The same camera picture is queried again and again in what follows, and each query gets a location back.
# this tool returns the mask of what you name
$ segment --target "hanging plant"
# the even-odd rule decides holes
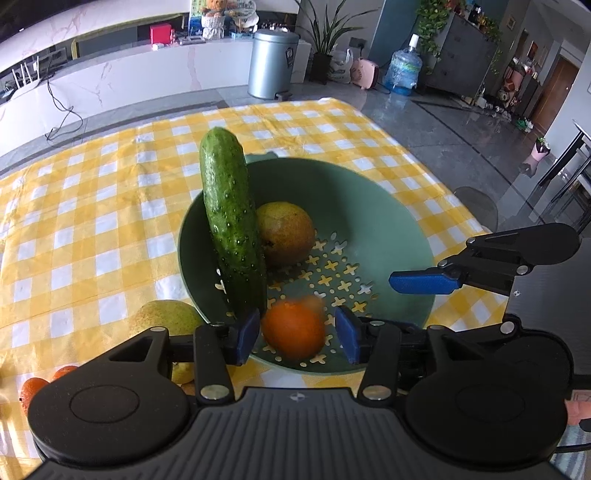
[[[503,53],[503,51],[501,50],[501,29],[499,28],[499,24],[495,20],[493,20],[491,17],[487,17],[486,15],[484,23],[486,25],[485,35],[497,45],[495,54],[493,55],[491,60],[491,72],[494,75],[498,75],[499,70],[497,69],[497,63],[501,59],[501,55]]]
[[[451,9],[447,0],[421,0],[418,7],[417,34],[421,37],[421,53],[439,59],[439,47],[433,40],[445,27]]]

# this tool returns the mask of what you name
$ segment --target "green pear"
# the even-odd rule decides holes
[[[192,335],[205,321],[195,307],[178,300],[154,300],[142,306],[129,318],[129,336],[137,335],[151,327],[166,327],[170,335]],[[171,380],[176,384],[194,379],[192,363],[173,364]]]
[[[177,385],[192,382],[195,379],[195,370],[192,363],[173,364],[173,376],[170,378]]]

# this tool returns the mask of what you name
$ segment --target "dining table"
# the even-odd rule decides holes
[[[248,154],[312,158],[371,179],[412,214],[435,262],[486,233],[394,137],[332,98],[149,122],[10,174],[0,180],[2,480],[25,478],[41,463],[19,401],[27,379],[49,379],[127,340],[128,318],[148,301],[191,303],[177,241],[202,190],[199,142],[213,127],[233,132]],[[491,325],[501,321],[505,306],[504,296],[464,286],[435,296],[427,325]],[[252,357],[228,368],[237,395],[247,386],[350,387],[355,393],[362,376],[305,374]]]

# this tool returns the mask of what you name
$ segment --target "plastic bag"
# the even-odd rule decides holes
[[[353,52],[337,50],[333,52],[329,67],[329,80],[340,83],[351,82],[351,67],[353,66]]]

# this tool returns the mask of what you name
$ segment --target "green colander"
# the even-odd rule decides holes
[[[291,202],[314,222],[316,244],[303,262],[268,273],[268,305],[284,298],[315,294],[324,300],[326,342],[314,358],[284,359],[260,336],[254,357],[317,374],[359,370],[350,365],[335,331],[334,308],[350,307],[358,316],[403,320],[422,326],[433,296],[402,295],[388,284],[397,270],[433,266],[427,239],[406,208],[386,190],[352,170],[329,162],[269,155],[248,157],[256,206]],[[178,259],[187,291],[208,322],[231,323],[217,269],[217,257],[199,194],[187,211],[178,238]]]

